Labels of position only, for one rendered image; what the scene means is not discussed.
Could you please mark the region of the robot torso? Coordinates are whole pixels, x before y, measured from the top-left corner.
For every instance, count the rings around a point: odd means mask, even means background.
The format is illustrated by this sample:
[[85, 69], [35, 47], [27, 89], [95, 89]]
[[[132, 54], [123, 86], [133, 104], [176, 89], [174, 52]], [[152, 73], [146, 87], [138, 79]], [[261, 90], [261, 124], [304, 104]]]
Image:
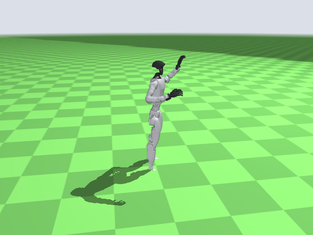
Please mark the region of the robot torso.
[[[158, 81], [158, 87], [157, 87], [157, 89], [155, 89], [155, 92], [152, 96], [153, 97], [164, 96], [164, 89], [165, 89], [164, 78], [161, 77], [161, 79], [159, 79], [159, 76], [157, 76], [156, 78], [152, 78], [150, 82], [152, 82], [153, 80]], [[156, 115], [156, 118], [159, 118], [159, 116], [160, 116], [160, 104], [161, 103], [162, 102], [158, 102], [158, 103], [152, 102], [152, 104], [154, 104], [154, 105], [152, 106], [152, 108], [150, 110], [150, 114], [149, 114], [150, 117], [152, 115]]]

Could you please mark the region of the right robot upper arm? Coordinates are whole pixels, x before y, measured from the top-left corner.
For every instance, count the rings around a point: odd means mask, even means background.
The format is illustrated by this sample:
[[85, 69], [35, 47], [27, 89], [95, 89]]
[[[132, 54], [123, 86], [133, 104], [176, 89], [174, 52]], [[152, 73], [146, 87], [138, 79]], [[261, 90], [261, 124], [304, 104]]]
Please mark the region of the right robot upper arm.
[[[150, 87], [149, 87], [149, 89], [148, 89], [148, 92], [147, 92], [146, 97], [152, 96], [152, 95], [154, 94], [154, 92], [155, 92], [155, 89], [157, 89], [157, 87], [158, 87], [158, 81], [153, 80], [153, 81], [150, 83]], [[150, 101], [147, 101], [146, 98], [145, 98], [145, 101], [146, 101], [148, 104], [151, 104], [151, 103], [152, 103], [152, 102], [150, 102]]]

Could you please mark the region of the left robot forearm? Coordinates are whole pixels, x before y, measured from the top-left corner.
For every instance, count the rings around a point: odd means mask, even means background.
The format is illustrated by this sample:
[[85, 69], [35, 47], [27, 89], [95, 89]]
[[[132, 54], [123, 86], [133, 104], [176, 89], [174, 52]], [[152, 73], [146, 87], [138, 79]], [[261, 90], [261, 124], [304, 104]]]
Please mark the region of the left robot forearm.
[[174, 70], [172, 70], [167, 76], [169, 78], [172, 78], [174, 75], [176, 75], [178, 73], [178, 71], [180, 71], [180, 67], [178, 68], [178, 70], [176, 70], [176, 68]]

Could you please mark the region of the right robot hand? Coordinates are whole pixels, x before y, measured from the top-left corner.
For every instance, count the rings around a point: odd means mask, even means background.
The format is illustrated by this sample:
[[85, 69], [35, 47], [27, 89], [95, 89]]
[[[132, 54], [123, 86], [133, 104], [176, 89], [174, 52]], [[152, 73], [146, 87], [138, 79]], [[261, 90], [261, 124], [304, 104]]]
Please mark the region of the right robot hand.
[[183, 94], [183, 92], [181, 91], [181, 89], [174, 89], [174, 90], [172, 90], [172, 92], [170, 92], [170, 94], [167, 94], [169, 97], [166, 99], [166, 101], [167, 100], [169, 100], [169, 99], [171, 99], [172, 97], [176, 97], [176, 96], [183, 96], [182, 95]]

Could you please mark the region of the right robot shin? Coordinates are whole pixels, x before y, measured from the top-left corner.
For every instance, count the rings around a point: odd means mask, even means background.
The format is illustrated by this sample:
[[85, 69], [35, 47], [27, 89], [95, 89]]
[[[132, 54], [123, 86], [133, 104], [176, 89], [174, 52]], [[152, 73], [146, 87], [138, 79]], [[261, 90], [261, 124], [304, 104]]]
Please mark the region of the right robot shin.
[[147, 159], [149, 161], [149, 169], [153, 169], [154, 161], [156, 156], [156, 147], [154, 149], [152, 144], [147, 145]]

